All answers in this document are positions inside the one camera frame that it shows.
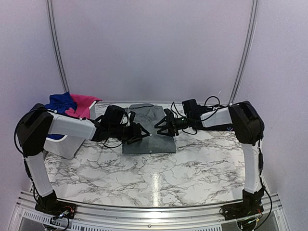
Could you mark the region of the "black t-shirt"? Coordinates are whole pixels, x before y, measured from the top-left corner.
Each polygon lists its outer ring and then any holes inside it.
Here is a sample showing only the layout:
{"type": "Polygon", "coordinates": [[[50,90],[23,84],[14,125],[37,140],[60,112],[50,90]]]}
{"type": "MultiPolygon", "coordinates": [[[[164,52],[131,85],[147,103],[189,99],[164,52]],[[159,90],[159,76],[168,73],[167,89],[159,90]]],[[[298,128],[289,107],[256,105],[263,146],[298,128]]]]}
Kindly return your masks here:
{"type": "Polygon", "coordinates": [[[233,131],[232,124],[215,125],[211,127],[204,127],[202,124],[198,124],[192,127],[195,130],[209,130],[209,131],[233,131]]]}

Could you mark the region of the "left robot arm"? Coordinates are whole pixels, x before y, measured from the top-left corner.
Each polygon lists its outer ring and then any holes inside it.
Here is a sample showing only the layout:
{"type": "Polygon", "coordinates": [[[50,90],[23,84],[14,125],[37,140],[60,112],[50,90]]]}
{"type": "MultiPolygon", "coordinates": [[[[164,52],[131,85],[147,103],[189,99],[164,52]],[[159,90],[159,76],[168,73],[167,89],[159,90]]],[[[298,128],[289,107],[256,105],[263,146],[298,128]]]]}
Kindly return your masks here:
{"type": "Polygon", "coordinates": [[[134,122],[135,113],[117,105],[107,106],[96,119],[66,116],[37,103],[17,122],[13,142],[22,154],[26,173],[34,188],[34,198],[50,214],[57,214],[61,204],[51,186],[45,164],[44,144],[49,135],[78,137],[101,142],[116,139],[121,144],[133,144],[150,136],[141,124],[134,122]]]}

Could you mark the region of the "grey garment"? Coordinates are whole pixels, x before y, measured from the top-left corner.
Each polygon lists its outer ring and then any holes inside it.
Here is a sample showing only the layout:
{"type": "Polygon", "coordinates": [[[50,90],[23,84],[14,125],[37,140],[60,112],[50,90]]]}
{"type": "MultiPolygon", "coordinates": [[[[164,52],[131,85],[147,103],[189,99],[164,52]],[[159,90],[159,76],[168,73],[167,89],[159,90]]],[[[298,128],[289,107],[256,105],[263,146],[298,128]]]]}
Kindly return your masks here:
{"type": "Polygon", "coordinates": [[[155,124],[165,116],[162,106],[150,103],[132,104],[126,108],[126,111],[136,113],[134,122],[140,123],[150,133],[150,136],[133,144],[122,145],[123,154],[157,154],[176,152],[174,139],[172,137],[157,134],[154,128],[155,124]]]}

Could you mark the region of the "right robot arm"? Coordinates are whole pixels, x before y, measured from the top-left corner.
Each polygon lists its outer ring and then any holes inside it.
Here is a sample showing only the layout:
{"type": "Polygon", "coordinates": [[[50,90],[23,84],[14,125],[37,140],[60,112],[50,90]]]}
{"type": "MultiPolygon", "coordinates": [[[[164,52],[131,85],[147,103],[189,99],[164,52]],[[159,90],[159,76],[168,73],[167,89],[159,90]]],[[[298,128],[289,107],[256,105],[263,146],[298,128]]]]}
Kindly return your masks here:
{"type": "Polygon", "coordinates": [[[261,151],[264,138],[264,122],[249,101],[223,106],[200,105],[195,99],[182,102],[184,115],[177,110],[164,109],[165,116],[155,124],[160,135],[175,137],[179,130],[233,131],[244,152],[245,184],[243,202],[238,211],[248,216],[257,208],[264,195],[261,175],[264,167],[261,151]]]}

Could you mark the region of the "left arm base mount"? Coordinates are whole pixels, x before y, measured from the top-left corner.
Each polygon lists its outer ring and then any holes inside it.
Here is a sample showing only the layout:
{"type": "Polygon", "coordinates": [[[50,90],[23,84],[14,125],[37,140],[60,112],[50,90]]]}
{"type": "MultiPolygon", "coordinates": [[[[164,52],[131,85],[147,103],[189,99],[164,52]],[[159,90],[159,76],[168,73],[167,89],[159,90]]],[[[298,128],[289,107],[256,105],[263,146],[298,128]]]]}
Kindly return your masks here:
{"type": "Polygon", "coordinates": [[[77,205],[74,203],[49,200],[49,201],[39,201],[35,205],[35,210],[52,215],[56,218],[69,218],[73,219],[75,217],[77,205]]]}

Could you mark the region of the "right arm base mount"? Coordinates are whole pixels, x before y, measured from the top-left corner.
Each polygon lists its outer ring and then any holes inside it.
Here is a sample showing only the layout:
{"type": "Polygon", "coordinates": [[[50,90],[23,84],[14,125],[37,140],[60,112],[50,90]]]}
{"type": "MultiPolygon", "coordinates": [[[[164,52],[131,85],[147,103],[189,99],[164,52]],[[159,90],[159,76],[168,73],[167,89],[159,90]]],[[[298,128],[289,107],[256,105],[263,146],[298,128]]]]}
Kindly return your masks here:
{"type": "Polygon", "coordinates": [[[225,218],[225,220],[260,215],[263,212],[264,208],[261,203],[257,203],[253,206],[245,206],[243,202],[223,205],[219,210],[219,213],[225,218]]]}

